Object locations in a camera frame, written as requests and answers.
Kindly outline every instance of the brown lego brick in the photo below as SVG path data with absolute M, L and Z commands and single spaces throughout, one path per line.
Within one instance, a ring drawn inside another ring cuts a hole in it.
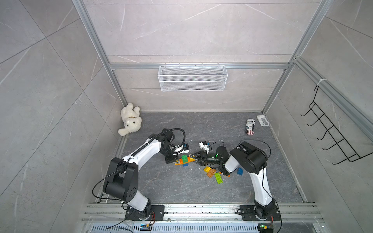
M 210 169 L 210 171 L 207 173 L 207 176 L 212 178 L 216 172 L 216 169 Z

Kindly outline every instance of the white stuffed animal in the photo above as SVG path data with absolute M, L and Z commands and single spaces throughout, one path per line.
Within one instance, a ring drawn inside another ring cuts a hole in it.
M 141 128 L 142 119 L 140 117 L 139 107 L 134 108 L 133 104 L 128 103 L 127 106 L 121 110 L 120 115 L 124 122 L 124 129 L 118 130 L 120 136 L 136 132 Z

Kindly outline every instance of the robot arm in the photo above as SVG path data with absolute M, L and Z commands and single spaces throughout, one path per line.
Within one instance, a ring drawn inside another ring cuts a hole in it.
M 239 144 L 237 148 L 230 151 L 230 154 L 232 156 L 225 163 L 225 168 L 234 171 L 240 164 L 249 172 L 255 193 L 256 216 L 260 220 L 269 218 L 276 205 L 267 180 L 267 154 L 247 142 Z
M 172 138 L 175 136 L 172 130 L 183 132 L 184 139 L 181 147 L 171 145 Z M 160 134 L 150 135 L 145 143 L 131 154 L 122 159 L 113 158 L 111 160 L 103 191 L 131 206 L 140 219 L 147 218 L 150 215 L 151 204 L 150 200 L 138 191 L 138 172 L 158 152 L 164 155 L 167 164 L 175 162 L 178 159 L 178 154 L 182 151 L 180 148 L 183 147 L 184 141 L 185 132 L 182 129 L 163 129 Z
M 261 149 L 247 142 L 240 143 L 237 148 L 230 151 L 229 157 L 225 147 L 218 147 L 215 156 L 207 156 L 206 151 L 192 155 L 202 166 L 218 164 L 218 170 L 223 175 L 229 175 L 241 165 L 249 172 L 255 193 L 255 211 L 258 219 L 265 220 L 276 208 L 269 191 L 267 180 L 267 154 Z

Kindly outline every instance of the floor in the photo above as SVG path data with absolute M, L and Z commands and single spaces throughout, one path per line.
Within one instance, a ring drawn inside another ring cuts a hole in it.
M 273 197 L 282 203 L 303 202 L 270 128 L 257 123 L 253 136 L 245 134 L 246 120 L 256 119 L 257 115 L 259 113 L 142 113 L 142 128 L 129 135 L 123 155 L 137 149 L 149 135 L 160 133 L 163 128 L 184 129 L 191 153 L 200 150 L 198 144 L 202 141 L 225 142 L 225 147 L 230 151 L 240 140 L 263 140 L 272 150 L 267 163 L 267 177 Z M 181 142 L 182 134 L 176 132 L 175 136 L 175 142 Z M 265 144 L 251 143 L 269 154 Z M 212 146 L 213 153 L 217 146 Z M 158 153 L 140 170 L 139 191 L 152 203 L 254 201 L 254 189 L 248 172 L 244 171 L 243 176 L 234 172 L 230 177 L 222 177 L 222 184 L 217 184 L 215 178 L 207 177 L 203 169 L 197 163 L 190 163 L 186 167 L 166 164 L 164 156 Z

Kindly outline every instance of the white wire basket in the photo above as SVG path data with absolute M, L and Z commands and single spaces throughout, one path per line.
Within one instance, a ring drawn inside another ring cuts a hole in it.
M 223 65 L 162 65 L 158 70 L 162 91 L 224 91 L 227 77 Z

